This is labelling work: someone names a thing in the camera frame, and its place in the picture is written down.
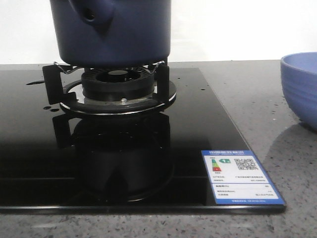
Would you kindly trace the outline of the light blue plastic bowl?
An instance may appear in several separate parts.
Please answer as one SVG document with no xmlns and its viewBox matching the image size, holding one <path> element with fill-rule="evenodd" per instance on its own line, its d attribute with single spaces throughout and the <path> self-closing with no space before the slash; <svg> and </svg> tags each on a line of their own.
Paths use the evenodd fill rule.
<svg viewBox="0 0 317 238">
<path fill-rule="evenodd" d="M 280 60 L 281 85 L 293 113 L 317 128 L 317 53 L 287 55 Z"/>
</svg>

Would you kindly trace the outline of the black pot support grate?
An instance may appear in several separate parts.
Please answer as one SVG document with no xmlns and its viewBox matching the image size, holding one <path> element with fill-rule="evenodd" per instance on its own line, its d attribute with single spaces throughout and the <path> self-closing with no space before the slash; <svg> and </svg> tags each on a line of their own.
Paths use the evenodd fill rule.
<svg viewBox="0 0 317 238">
<path fill-rule="evenodd" d="M 104 68 L 104 69 L 135 69 L 129 68 Z M 89 99 L 83 94 L 80 80 L 63 85 L 61 71 L 55 65 L 43 67 L 44 81 L 49 104 L 59 103 L 64 111 L 69 111 L 77 117 L 83 116 L 118 116 L 144 113 L 154 110 L 164 110 L 176 99 L 176 87 L 169 79 L 169 67 L 160 65 L 153 73 L 154 89 L 147 96 L 119 101 L 100 101 Z"/>
</svg>

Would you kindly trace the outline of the dark blue cooking pot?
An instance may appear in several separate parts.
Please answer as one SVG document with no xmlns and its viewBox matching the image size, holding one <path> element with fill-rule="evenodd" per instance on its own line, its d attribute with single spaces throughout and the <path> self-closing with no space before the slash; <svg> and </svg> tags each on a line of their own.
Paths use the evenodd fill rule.
<svg viewBox="0 0 317 238">
<path fill-rule="evenodd" d="M 52 0 L 60 58 L 81 67 L 142 66 L 170 54 L 169 0 Z"/>
</svg>

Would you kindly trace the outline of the blue energy rating label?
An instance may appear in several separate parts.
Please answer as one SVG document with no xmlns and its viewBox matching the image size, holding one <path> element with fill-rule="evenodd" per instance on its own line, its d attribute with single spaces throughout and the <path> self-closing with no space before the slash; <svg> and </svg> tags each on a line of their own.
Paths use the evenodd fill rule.
<svg viewBox="0 0 317 238">
<path fill-rule="evenodd" d="M 203 150 L 217 205 L 284 205 L 275 185 L 251 150 Z"/>
</svg>

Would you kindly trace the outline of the black glass gas cooktop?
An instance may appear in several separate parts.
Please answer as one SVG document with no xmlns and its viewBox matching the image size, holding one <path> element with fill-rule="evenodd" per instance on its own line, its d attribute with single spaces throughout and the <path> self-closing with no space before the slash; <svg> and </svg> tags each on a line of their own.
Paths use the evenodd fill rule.
<svg viewBox="0 0 317 238">
<path fill-rule="evenodd" d="M 0 72 L 0 211 L 274 214 L 282 199 L 220 201 L 207 152 L 251 150 L 197 68 L 172 68 L 163 112 L 80 119 L 49 105 L 41 70 Z"/>
</svg>

